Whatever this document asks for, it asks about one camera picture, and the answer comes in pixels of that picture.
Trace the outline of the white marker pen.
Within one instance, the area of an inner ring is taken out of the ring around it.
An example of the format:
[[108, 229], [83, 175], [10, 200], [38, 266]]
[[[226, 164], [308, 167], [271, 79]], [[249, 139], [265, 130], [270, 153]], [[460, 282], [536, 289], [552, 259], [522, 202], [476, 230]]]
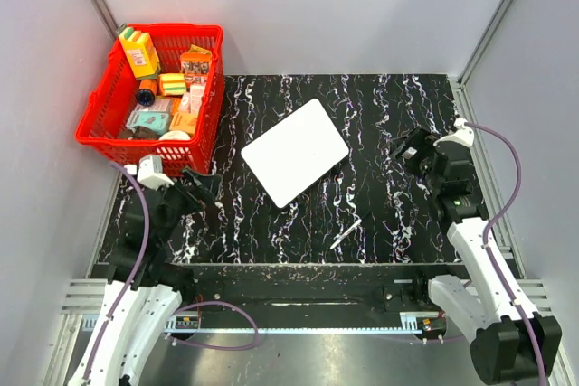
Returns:
[[352, 233], [361, 223], [362, 219], [356, 219], [347, 229], [345, 229], [342, 233], [338, 234], [335, 238], [333, 243], [330, 245], [330, 249], [335, 249], [337, 246], [340, 245], [343, 239], [347, 238], [350, 233]]

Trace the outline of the white rectangular whiteboard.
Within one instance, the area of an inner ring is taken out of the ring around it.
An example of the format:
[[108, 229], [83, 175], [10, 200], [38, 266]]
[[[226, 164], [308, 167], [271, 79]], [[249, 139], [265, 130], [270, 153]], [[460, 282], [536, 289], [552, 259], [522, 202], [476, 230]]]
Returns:
[[312, 99], [241, 150], [273, 203], [286, 207], [330, 169], [349, 148], [318, 99]]

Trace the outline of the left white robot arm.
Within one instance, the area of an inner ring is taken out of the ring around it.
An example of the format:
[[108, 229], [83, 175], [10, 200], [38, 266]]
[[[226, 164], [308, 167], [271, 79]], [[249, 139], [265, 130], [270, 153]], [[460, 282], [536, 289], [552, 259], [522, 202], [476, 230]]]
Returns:
[[128, 180], [97, 323], [70, 385], [137, 385], [169, 317], [196, 297], [193, 272], [171, 264], [167, 244], [184, 217], [215, 206], [221, 176], [186, 167], [157, 189]]

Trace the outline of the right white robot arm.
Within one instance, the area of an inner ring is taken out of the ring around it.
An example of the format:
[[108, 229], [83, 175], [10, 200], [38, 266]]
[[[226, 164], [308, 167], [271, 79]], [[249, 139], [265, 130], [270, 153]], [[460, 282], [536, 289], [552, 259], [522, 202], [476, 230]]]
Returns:
[[459, 119], [439, 136], [417, 127], [395, 139], [390, 155], [427, 187], [434, 219], [459, 254], [477, 293], [453, 275], [413, 285], [414, 304], [439, 306], [470, 344], [470, 358], [487, 385], [535, 379], [544, 385], [555, 365], [562, 329], [543, 316], [503, 258], [481, 195], [474, 193], [470, 148], [477, 125]]

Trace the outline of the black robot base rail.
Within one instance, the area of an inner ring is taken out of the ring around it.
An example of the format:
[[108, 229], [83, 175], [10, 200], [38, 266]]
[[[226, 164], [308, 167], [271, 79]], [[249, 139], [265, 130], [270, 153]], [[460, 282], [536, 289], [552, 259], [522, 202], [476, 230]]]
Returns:
[[402, 312], [433, 309], [427, 282], [447, 265], [166, 265], [185, 302], [223, 300], [260, 328], [398, 327]]

